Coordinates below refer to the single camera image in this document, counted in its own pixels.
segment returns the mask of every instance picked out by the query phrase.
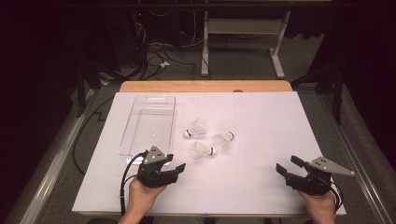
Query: wooden table edge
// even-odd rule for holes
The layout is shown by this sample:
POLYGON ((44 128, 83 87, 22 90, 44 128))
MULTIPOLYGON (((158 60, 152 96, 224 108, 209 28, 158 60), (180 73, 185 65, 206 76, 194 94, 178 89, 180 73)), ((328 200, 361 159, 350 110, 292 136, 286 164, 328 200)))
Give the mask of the wooden table edge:
POLYGON ((292 91, 285 80, 125 81, 120 92, 267 92, 292 91))

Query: gray floor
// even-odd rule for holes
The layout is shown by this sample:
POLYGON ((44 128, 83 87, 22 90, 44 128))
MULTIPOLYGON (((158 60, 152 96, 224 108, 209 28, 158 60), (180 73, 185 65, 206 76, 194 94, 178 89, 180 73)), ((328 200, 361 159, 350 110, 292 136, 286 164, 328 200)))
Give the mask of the gray floor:
MULTIPOLYGON (((209 54, 211 79, 276 79, 275 70, 267 51, 269 47, 273 46, 275 38, 273 36, 262 36, 255 39, 247 39, 251 36, 236 37, 238 38, 228 38, 227 46, 223 49, 222 47, 225 45, 223 37, 210 37, 209 45, 212 47, 209 54)), ((299 36, 284 40, 279 58, 286 80, 294 80, 306 74, 320 41, 320 37, 303 40, 299 36)), ((188 64, 170 60, 171 65, 151 79, 209 79, 209 77, 200 76, 201 47, 182 49, 166 47, 166 52, 173 60, 188 64), (191 63, 196 63, 193 71, 191 63)), ((161 60, 153 58, 150 62, 159 64, 161 60)), ((151 66, 149 71, 154 72, 156 69, 157 67, 151 66)), ((125 73, 128 70, 130 69, 127 67, 123 69, 125 73)), ((91 104, 85 114, 90 115, 101 103, 114 96, 119 87, 120 84, 109 84, 96 91, 93 96, 89 97, 91 104)), ((347 211, 346 216, 336 219, 337 223, 392 223, 392 220, 396 220, 395 214, 391 213, 396 210, 394 196, 396 175, 367 131, 347 88, 344 88, 343 92, 341 111, 343 125, 339 126, 334 123, 329 114, 331 96, 316 95, 314 87, 315 83, 304 84, 295 90, 299 93, 323 155, 347 168, 354 168, 354 171, 359 175, 356 178, 333 176, 335 182, 344 192, 347 211)), ((103 112, 103 118, 106 117, 110 106, 111 100, 99 108, 98 111, 103 112)), ((21 223, 26 209, 35 197, 37 188, 42 183, 43 176, 50 168, 51 162, 56 158, 60 148, 64 146, 65 139, 70 136, 73 130, 74 123, 77 121, 76 111, 77 107, 74 106, 48 153, 37 167, 29 185, 10 213, 7 223, 21 223)), ((77 162, 84 171, 88 167, 103 126, 104 122, 98 120, 97 115, 92 116, 77 141, 77 162)), ((26 223, 87 223, 91 217, 71 212, 82 179, 83 176, 76 169, 71 153, 69 153, 51 194, 47 200, 44 199, 45 205, 41 209, 41 213, 36 221, 30 220, 26 223)), ((283 223, 303 223, 304 220, 306 218, 283 219, 283 223)), ((273 222, 279 223, 279 220, 274 219, 273 222)))

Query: wire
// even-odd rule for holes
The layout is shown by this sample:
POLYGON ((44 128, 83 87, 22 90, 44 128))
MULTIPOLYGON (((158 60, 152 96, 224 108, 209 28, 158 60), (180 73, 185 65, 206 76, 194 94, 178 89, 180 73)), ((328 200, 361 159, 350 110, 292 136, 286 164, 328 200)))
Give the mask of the wire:
POLYGON ((104 104, 106 104, 107 102, 109 102, 110 100, 112 100, 114 98, 114 96, 110 97, 109 99, 105 100, 104 102, 102 102, 98 107, 96 107, 96 109, 90 114, 90 116, 87 118, 87 121, 84 123, 84 125, 78 130, 78 135, 76 138, 76 141, 73 145, 73 150, 72 150, 72 156, 73 156, 73 163, 75 164, 76 168, 78 169, 78 171, 82 174, 85 175, 85 172, 82 171, 82 169, 79 167, 77 159, 76 159, 76 146, 78 144, 78 139, 80 138, 82 132, 84 131, 85 127, 87 126, 88 122, 90 121, 90 119, 92 118, 93 115, 99 115, 97 121, 106 121, 106 119, 102 119, 102 112, 97 112, 104 104))
POLYGON ((143 43, 145 42, 146 36, 147 36, 147 34, 146 34, 146 29, 145 29, 145 27, 144 27, 142 24, 140 24, 140 23, 137 22, 137 21, 136 21, 134 24, 136 24, 136 25, 138 25, 138 26, 140 27, 138 33, 136 34, 137 36, 139 36, 140 30, 143 29, 143 39, 142 39, 142 44, 143 44, 143 43))
POLYGON ((148 59, 146 58, 146 60, 144 61, 144 64, 145 64, 145 69, 144 69, 144 72, 142 72, 141 74, 140 74, 140 77, 139 77, 139 79, 138 80, 142 80, 143 79, 143 77, 145 76, 145 74, 146 74, 146 72, 148 71, 148 69, 149 69, 149 65, 148 65, 148 59))
POLYGON ((183 62, 180 62, 180 61, 178 61, 178 60, 172 59, 172 58, 166 53, 166 47, 165 47, 165 46, 163 46, 163 53, 164 53, 164 54, 166 55, 166 57, 168 57, 168 59, 169 59, 170 61, 172 61, 172 62, 180 63, 180 64, 186 64, 186 65, 192 65, 191 79, 194 80, 194 70, 195 70, 196 63, 183 63, 183 62))
POLYGON ((160 43, 160 42, 153 42, 149 44, 150 46, 161 46, 161 45, 165 45, 165 46, 173 46, 171 44, 165 44, 165 43, 160 43))
POLYGON ((210 73, 209 64, 207 64, 207 62, 206 62, 206 60, 205 60, 205 58, 204 58, 204 55, 201 55, 201 58, 202 58, 202 60, 204 61, 204 63, 206 64, 206 67, 207 67, 207 74, 209 75, 209 80, 212 80, 212 74, 210 73))
POLYGON ((126 184, 126 182, 128 182, 128 180, 130 180, 131 178, 133 178, 133 177, 135 177, 136 175, 131 175, 131 176, 129 176, 128 178, 126 178, 126 180, 125 180, 125 183, 124 184, 126 184))
POLYGON ((125 168, 124 174, 122 176, 122 180, 121 180, 121 185, 120 185, 120 206, 121 206, 121 215, 125 215, 125 183, 126 183, 126 176, 128 174, 129 168, 131 167, 132 163, 139 157, 143 157, 144 153, 141 152, 137 155, 135 155, 128 163, 128 165, 125 168))
POLYGON ((194 47, 194 46, 198 46, 198 45, 202 44, 203 42, 204 42, 204 39, 198 41, 198 42, 195 43, 195 44, 192 44, 192 45, 182 45, 181 47, 182 47, 182 48, 194 47))
POLYGON ((129 75, 126 75, 126 77, 135 77, 136 75, 144 71, 146 66, 147 65, 143 61, 142 63, 139 64, 139 67, 135 71, 133 71, 129 75))
POLYGON ((169 61, 169 59, 164 59, 164 57, 161 56, 161 55, 159 54, 159 52, 160 52, 160 51, 149 51, 149 50, 148 50, 148 53, 153 53, 153 54, 156 54, 156 55, 157 55, 157 57, 152 57, 152 58, 148 59, 148 64, 151 65, 151 66, 157 67, 157 70, 156 70, 154 73, 151 73, 151 72, 148 70, 148 71, 150 72, 150 75, 147 76, 147 77, 142 76, 139 80, 147 80, 147 79, 149 79, 149 78, 151 78, 151 77, 155 77, 155 76, 157 76, 158 74, 160 74, 161 72, 163 72, 163 71, 166 69, 166 66, 163 68, 163 70, 161 70, 162 67, 161 67, 160 65, 151 63, 151 60, 157 59, 157 58, 161 59, 161 61, 162 61, 163 63, 164 63, 165 61, 169 61))
POLYGON ((166 15, 168 15, 169 14, 169 11, 167 11, 167 12, 165 12, 164 14, 162 14, 162 15, 158 15, 158 14, 156 14, 156 13, 154 13, 154 12, 152 12, 152 11, 150 11, 149 13, 151 13, 153 16, 157 16, 157 17, 163 17, 163 16, 166 16, 166 15))
POLYGON ((157 51, 150 51, 150 50, 148 50, 148 53, 156 54, 156 55, 158 56, 158 58, 161 58, 161 59, 162 59, 163 62, 164 62, 164 61, 169 61, 169 60, 170 60, 169 55, 166 54, 164 47, 162 47, 161 50, 157 50, 157 51), (166 58, 162 57, 162 56, 160 55, 160 53, 163 53, 163 54, 166 56, 166 58))
POLYGON ((334 188, 332 188, 332 186, 330 186, 326 181, 324 181, 322 178, 313 175, 313 177, 320 181, 323 185, 325 185, 334 195, 335 197, 335 213, 338 211, 338 209, 341 207, 341 203, 340 203, 340 196, 338 195, 337 191, 335 191, 334 188))
POLYGON ((335 187, 338 190, 338 194, 340 195, 340 204, 338 205, 338 208, 337 208, 337 210, 338 210, 341 207, 341 205, 344 203, 344 194, 343 194, 343 191, 341 191, 341 188, 338 187, 338 185, 336 185, 334 182, 332 182, 332 183, 335 185, 335 187))
POLYGON ((192 12, 192 16, 194 17, 194 36, 192 37, 192 41, 190 42, 190 44, 188 46, 184 46, 184 47, 192 46, 195 41, 195 36, 196 36, 196 32, 197 32, 197 20, 196 20, 196 16, 195 16, 195 11, 192 12))

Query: white paper sheet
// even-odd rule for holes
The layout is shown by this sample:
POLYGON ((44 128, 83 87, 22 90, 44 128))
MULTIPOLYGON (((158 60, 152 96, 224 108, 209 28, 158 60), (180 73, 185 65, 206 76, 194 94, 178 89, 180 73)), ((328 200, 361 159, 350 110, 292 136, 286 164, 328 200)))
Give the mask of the white paper sheet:
MULTIPOLYGON (((96 150, 76 198, 76 212, 119 212, 120 181, 126 167, 120 141, 137 95, 175 96, 174 160, 163 169, 187 163, 176 184, 168 186, 150 213, 168 215, 305 215, 304 201, 276 172, 306 175, 290 156, 312 161, 320 149, 296 92, 117 93, 96 150), (200 118, 206 135, 185 138, 184 131, 200 118), (210 145, 216 133, 233 131, 229 149, 198 161, 194 141, 210 145)), ((129 174, 136 174, 137 166, 129 174)), ((344 207, 338 210, 345 214, 344 207)))

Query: forearm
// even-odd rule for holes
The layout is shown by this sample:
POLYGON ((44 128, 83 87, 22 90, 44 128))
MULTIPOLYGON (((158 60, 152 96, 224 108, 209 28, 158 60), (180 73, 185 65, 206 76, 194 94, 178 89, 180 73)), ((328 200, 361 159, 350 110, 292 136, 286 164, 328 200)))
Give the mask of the forearm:
POLYGON ((333 219, 326 219, 326 220, 318 220, 318 221, 313 221, 313 224, 335 224, 335 220, 333 219))
POLYGON ((125 215, 121 218, 119 224, 139 224, 143 216, 144 214, 130 211, 125 213, 125 215))

